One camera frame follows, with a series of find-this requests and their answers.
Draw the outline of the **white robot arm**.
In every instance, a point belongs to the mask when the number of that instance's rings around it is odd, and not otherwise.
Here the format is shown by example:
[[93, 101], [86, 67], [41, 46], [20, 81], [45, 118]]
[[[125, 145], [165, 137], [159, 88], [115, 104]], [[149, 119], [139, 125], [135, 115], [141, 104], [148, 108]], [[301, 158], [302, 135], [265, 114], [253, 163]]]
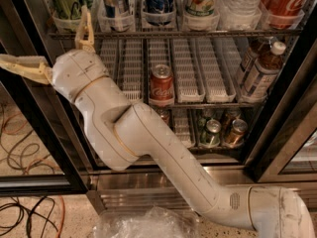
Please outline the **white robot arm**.
[[89, 10], [82, 11], [73, 50], [49, 65], [43, 57], [0, 55], [2, 68], [51, 85], [83, 116], [84, 133], [102, 162], [123, 171], [151, 156], [188, 205], [210, 221], [253, 229], [259, 238], [315, 238], [300, 196], [280, 186], [222, 186], [214, 181], [149, 105], [133, 103], [94, 50]]

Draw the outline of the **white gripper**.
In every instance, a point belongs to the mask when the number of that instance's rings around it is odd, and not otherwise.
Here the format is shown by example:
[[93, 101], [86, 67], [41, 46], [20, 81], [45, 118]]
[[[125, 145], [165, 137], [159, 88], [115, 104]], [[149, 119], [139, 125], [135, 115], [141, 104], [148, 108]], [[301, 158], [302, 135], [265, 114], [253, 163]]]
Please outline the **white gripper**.
[[75, 34], [75, 47], [58, 57], [52, 69], [45, 57], [15, 57], [0, 55], [0, 67], [37, 83], [49, 85], [74, 102], [81, 90], [96, 79], [108, 76], [109, 72], [95, 53], [94, 31], [91, 13], [86, 6], [81, 8], [81, 18]]

